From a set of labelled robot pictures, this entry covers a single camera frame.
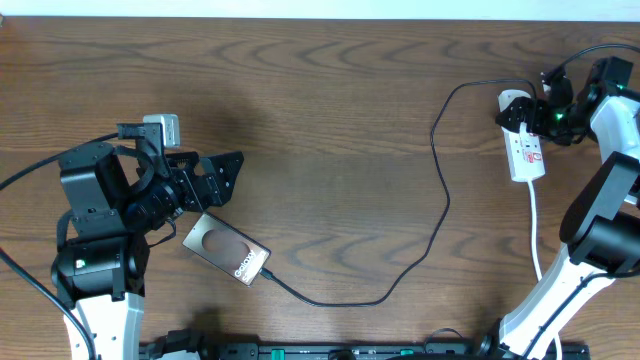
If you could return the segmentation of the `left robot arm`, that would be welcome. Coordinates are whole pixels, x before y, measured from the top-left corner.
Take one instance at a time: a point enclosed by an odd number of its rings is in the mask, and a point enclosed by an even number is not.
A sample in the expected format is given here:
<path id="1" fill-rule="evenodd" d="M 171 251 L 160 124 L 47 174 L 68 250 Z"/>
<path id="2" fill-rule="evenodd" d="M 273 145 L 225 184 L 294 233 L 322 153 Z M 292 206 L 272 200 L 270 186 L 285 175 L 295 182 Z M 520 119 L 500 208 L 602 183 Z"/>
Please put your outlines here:
<path id="1" fill-rule="evenodd" d="M 139 139 L 135 147 L 91 142 L 59 161 L 71 210 L 52 264 L 52 281 L 90 340 L 94 359 L 136 359 L 144 313 L 150 244 L 146 235 L 185 212 L 225 205 L 244 162 L 242 152 L 201 157 L 165 154 Z"/>

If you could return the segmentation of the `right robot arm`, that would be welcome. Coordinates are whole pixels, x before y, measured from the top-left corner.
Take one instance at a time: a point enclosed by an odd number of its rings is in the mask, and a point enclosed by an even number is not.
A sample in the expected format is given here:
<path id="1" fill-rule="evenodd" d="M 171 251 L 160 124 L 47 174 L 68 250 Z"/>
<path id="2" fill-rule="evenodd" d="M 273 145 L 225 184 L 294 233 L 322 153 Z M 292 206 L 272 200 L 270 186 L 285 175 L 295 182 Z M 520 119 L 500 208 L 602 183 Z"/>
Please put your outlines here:
<path id="1" fill-rule="evenodd" d="M 561 146 L 594 140 L 602 165 L 568 208 L 562 243 L 526 299 L 482 340 L 478 355 L 542 359 L 560 330 L 598 292 L 639 274 L 639 219 L 622 212 L 639 203 L 639 94 L 629 89 L 633 65 L 597 60 L 575 93 L 559 65 L 543 74 L 545 98 L 519 90 L 499 96 L 495 122 L 529 164 L 541 154 L 527 137 Z"/>

